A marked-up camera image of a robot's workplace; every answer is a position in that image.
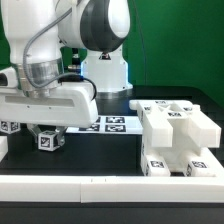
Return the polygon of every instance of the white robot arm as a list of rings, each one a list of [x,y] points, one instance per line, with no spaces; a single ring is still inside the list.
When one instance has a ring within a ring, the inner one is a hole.
[[[128,35],[127,0],[56,2],[58,17],[72,8],[72,13],[59,23],[59,38],[68,47],[108,53],[116,50]]]
[[[88,82],[58,83],[64,74],[60,42],[115,50],[130,27],[127,0],[1,0],[1,10],[12,67],[0,71],[0,120],[89,127],[98,118],[94,88]]]

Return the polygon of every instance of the cube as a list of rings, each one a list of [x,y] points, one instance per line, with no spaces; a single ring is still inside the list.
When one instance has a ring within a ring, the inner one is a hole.
[[[9,122],[9,121],[1,121],[0,131],[12,134],[21,130],[20,123],[18,122]]]
[[[45,151],[55,151],[60,146],[55,131],[44,131],[38,135],[38,148]]]

